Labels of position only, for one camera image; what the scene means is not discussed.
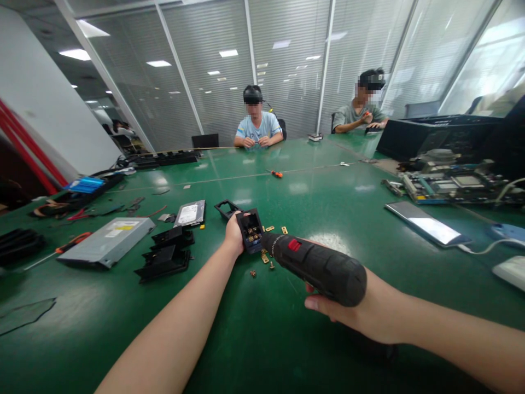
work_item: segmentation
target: hand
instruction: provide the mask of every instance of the hand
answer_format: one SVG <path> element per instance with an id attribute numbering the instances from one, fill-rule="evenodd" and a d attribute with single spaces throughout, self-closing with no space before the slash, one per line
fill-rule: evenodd
<path id="1" fill-rule="evenodd" d="M 368 125 L 367 128 L 371 128 L 371 129 L 383 129 L 383 124 L 379 123 L 379 122 L 373 122 L 373 123 L 370 123 Z"/>
<path id="2" fill-rule="evenodd" d="M 242 253 L 244 246 L 242 244 L 241 229 L 239 228 L 236 218 L 236 215 L 238 213 L 240 213 L 240 211 L 235 211 L 235 213 L 231 216 L 230 220 L 228 220 L 228 224 L 226 225 L 226 236 L 224 237 L 224 244 L 233 248 L 239 256 Z"/>
<path id="3" fill-rule="evenodd" d="M 244 141 L 242 142 L 245 148 L 251 148 L 255 145 L 255 141 L 251 139 L 250 137 L 246 137 Z"/>
<path id="4" fill-rule="evenodd" d="M 316 294 L 305 300 L 305 307 L 327 315 L 333 322 L 339 321 L 375 341 L 385 344 L 407 342 L 404 338 L 404 311 L 410 310 L 412 297 L 401 293 L 365 268 L 366 294 L 361 303 L 347 308 Z M 306 291 L 314 288 L 306 285 Z"/>
<path id="5" fill-rule="evenodd" d="M 259 145 L 261 145 L 261 146 L 270 146 L 270 139 L 268 138 L 268 136 L 264 136 L 263 138 L 261 138 L 259 140 Z"/>
<path id="6" fill-rule="evenodd" d="M 361 117 L 360 122 L 361 124 L 368 124 L 373 118 L 374 117 L 372 116 L 372 113 L 370 111 L 366 111 L 363 117 Z"/>

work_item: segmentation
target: white cable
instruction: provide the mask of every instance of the white cable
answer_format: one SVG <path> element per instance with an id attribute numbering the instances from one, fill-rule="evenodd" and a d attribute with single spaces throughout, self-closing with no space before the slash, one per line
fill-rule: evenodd
<path id="1" fill-rule="evenodd" d="M 465 246 L 465 245 L 458 245 L 458 248 L 460 248 L 463 252 L 467 252 L 470 254 L 485 254 L 485 253 L 490 252 L 492 249 L 494 249 L 494 246 L 496 246 L 497 244 L 501 244 L 503 242 L 512 242 L 514 244 L 520 244 L 521 246 L 525 247 L 525 242 L 523 241 L 518 241 L 517 239 L 514 239 L 514 238 L 505 238 L 505 239 L 501 239 L 499 241 L 493 242 L 483 252 L 473 252 L 468 246 Z"/>
<path id="2" fill-rule="evenodd" d="M 525 181 L 525 178 L 520 178 L 520 179 L 517 179 L 515 181 L 512 181 L 511 183 L 509 183 L 507 186 L 505 186 L 503 188 L 503 190 L 501 191 L 501 193 L 499 194 L 499 196 L 496 198 L 495 200 L 495 203 L 499 203 L 500 200 L 503 198 L 503 196 L 509 191 L 509 189 L 514 186 L 516 183 L 518 182 L 522 182 L 522 181 Z"/>

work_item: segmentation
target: green table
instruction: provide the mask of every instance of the green table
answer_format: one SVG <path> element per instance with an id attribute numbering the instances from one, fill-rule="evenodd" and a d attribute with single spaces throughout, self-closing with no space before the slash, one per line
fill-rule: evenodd
<path id="1" fill-rule="evenodd" d="M 129 204 L 143 196 L 137 214 L 148 215 L 165 204 L 163 213 L 176 213 L 184 203 L 206 199 L 206 228 L 194 230 L 196 244 L 190 248 L 195 260 L 184 273 L 139 285 L 133 271 L 143 265 L 141 254 L 153 244 L 148 236 L 107 272 L 72 269 L 50 260 L 1 279 L 1 311 L 57 297 L 56 305 L 38 322 L 0 337 L 2 392 L 93 392 L 133 338 L 221 243 L 225 222 L 213 205 L 224 199 L 246 209 L 256 207 L 263 225 L 274 225 L 274 231 L 285 225 L 291 234 L 359 259 L 404 292 L 525 329 L 525 293 L 491 273 L 492 266 L 517 251 L 499 246 L 489 255 L 475 257 L 455 248 L 443 250 L 414 233 L 383 208 L 398 200 L 380 185 L 382 178 L 391 176 L 357 162 L 370 156 L 371 142 L 363 141 L 366 138 L 292 140 L 255 153 L 206 151 L 198 163 L 127 177 L 124 190 L 115 188 L 96 205 Z M 341 161 L 354 164 L 339 166 Z M 265 169 L 282 171 L 284 177 L 276 179 Z M 166 188 L 168 193 L 153 195 Z M 54 219 L 27 216 L 36 205 L 0 220 L 0 234 L 34 228 L 49 241 L 38 256 L 14 268 L 46 256 L 71 235 L 95 231 L 118 216 L 54 227 L 59 223 Z M 490 220 L 524 222 L 508 212 L 487 216 L 452 206 L 425 209 L 473 238 L 476 250 L 492 241 L 486 232 Z M 155 223 L 153 234 L 171 227 Z M 257 271 L 256 278 L 250 276 L 251 270 Z M 304 308 L 305 295 L 304 284 L 279 265 L 270 271 L 258 255 L 241 256 L 186 391 L 484 391 L 454 366 L 411 346 L 401 346 L 398 361 L 389 368 L 364 360 L 344 327 Z"/>

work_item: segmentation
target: phone screen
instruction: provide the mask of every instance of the phone screen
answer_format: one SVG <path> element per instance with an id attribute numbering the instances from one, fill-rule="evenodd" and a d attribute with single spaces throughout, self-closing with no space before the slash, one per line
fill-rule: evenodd
<path id="1" fill-rule="evenodd" d="M 426 233 L 441 246 L 455 246 L 472 242 L 467 236 L 434 219 L 408 201 L 386 204 L 385 208 Z"/>

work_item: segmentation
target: red pole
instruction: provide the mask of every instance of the red pole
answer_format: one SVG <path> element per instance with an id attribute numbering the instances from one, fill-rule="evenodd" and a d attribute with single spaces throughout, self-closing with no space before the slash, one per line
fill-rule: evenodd
<path id="1" fill-rule="evenodd" d="M 51 181 L 47 178 L 44 172 L 40 169 L 38 164 L 33 160 L 31 155 L 29 155 L 29 153 L 25 150 L 24 146 L 21 144 L 18 138 L 16 138 L 15 134 L 13 133 L 9 125 L 7 125 L 5 121 L 6 118 L 7 118 L 6 115 L 2 111 L 0 111 L 0 126 L 2 127 L 2 130 L 5 132 L 5 135 L 7 135 L 7 138 L 9 138 L 9 140 L 16 147 L 16 150 L 18 150 L 18 152 L 20 153 L 24 161 L 33 170 L 37 178 L 42 182 L 42 185 L 44 185 L 48 193 L 50 195 L 58 193 L 58 190 L 56 190 L 55 186 L 53 186 Z"/>
<path id="2" fill-rule="evenodd" d="M 49 160 L 40 147 L 34 142 L 33 138 L 27 133 L 26 129 L 20 124 L 15 115 L 7 108 L 7 106 L 0 100 L 0 112 L 4 112 L 4 121 L 8 127 L 22 140 L 24 144 L 34 153 L 34 155 L 42 162 L 42 164 L 49 170 L 51 175 L 57 180 L 61 186 L 65 186 L 68 182 L 64 179 L 60 171 Z"/>

